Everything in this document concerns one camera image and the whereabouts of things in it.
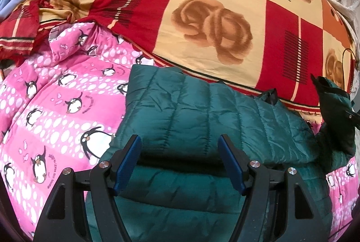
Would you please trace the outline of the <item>pink penguin bedsheet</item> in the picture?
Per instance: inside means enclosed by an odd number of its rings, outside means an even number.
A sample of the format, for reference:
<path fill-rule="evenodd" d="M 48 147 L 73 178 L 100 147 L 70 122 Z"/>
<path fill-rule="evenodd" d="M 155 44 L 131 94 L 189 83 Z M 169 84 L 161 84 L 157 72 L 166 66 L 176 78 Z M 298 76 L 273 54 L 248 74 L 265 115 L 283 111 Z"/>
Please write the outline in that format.
<path fill-rule="evenodd" d="M 88 170 L 103 160 L 137 65 L 162 68 L 96 23 L 76 23 L 54 28 L 2 82 L 1 175 L 27 238 L 62 170 Z M 358 143 L 355 128 L 355 155 L 326 175 L 333 218 L 327 232 L 336 225 L 333 208 L 341 208 L 333 190 L 345 185 L 339 173 L 354 167 Z"/>

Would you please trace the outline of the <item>dark green puffer jacket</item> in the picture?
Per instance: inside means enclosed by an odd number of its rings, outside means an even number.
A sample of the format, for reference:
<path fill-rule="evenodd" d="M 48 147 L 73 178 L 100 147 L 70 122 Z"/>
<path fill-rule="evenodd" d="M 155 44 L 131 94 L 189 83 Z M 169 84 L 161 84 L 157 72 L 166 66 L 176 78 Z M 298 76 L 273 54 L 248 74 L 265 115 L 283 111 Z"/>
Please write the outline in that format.
<path fill-rule="evenodd" d="M 274 89 L 248 96 L 177 68 L 134 66 L 122 122 L 102 155 L 110 159 L 134 134 L 142 140 L 129 183 L 115 198 L 131 240 L 229 240 L 245 199 L 218 154 L 223 134 L 267 168 L 299 170 L 329 231 L 326 175 L 355 155 L 355 128 L 349 94 L 321 76 L 311 83 L 323 116 L 317 133 Z"/>

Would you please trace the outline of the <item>red cream rose blanket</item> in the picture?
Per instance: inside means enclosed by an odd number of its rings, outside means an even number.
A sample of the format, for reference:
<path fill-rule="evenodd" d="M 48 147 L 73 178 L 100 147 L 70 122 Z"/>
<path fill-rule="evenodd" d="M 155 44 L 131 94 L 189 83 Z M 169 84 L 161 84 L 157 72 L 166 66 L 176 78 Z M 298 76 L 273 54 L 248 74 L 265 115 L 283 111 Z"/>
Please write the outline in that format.
<path fill-rule="evenodd" d="M 1 57 L 31 54 L 66 22 L 96 22 L 158 63 L 245 93 L 276 88 L 302 112 L 319 112 L 311 76 L 346 92 L 355 82 L 355 43 L 330 0 L 24 0 L 1 23 Z"/>

